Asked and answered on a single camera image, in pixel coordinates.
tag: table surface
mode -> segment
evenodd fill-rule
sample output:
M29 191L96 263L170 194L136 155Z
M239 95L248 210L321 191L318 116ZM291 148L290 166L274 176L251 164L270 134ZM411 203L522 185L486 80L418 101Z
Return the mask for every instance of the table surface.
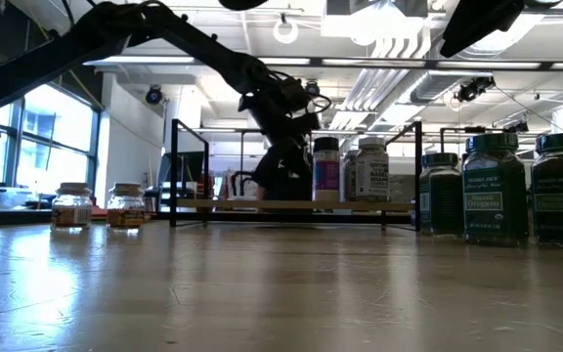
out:
M563 251L378 227L0 229L0 350L563 351Z

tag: purple label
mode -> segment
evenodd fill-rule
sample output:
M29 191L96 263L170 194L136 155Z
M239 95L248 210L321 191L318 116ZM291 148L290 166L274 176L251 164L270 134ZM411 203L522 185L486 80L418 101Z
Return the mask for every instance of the purple label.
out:
M339 161L317 161L314 171L316 190L338 191L340 189Z

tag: robotic arm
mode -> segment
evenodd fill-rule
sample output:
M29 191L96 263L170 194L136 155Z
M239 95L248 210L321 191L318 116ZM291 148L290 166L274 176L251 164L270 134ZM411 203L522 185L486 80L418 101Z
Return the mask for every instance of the robotic arm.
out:
M266 0L221 0L231 9L244 10ZM219 72L242 94L240 110L249 110L271 142L267 153L292 173L311 180L312 168L306 158L305 136L319 129L317 115L308 112L312 97L301 81L269 70L261 61L236 53L216 41L216 36L188 24L157 0L140 4L96 5L70 32L0 65L0 107L22 97L84 62L120 54L156 38L164 38L203 64ZM296 111L305 111L292 118Z

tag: wall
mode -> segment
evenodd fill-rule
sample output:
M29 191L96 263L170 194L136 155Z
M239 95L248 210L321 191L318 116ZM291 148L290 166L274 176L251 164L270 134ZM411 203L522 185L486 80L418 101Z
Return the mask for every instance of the wall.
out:
M137 182L146 187L145 173L151 172L155 184L164 128L163 118L121 87L112 73L104 77L103 97L106 113L100 125L103 138L99 141L96 184L99 205L105 205L114 182Z

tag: wooden shelf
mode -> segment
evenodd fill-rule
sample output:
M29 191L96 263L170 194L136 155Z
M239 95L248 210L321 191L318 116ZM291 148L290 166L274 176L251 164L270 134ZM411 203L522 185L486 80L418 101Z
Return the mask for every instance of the wooden shelf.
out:
M363 201L301 201L301 200L209 200L177 199L179 207L261 208L261 209L346 209L346 210L414 210L411 203Z

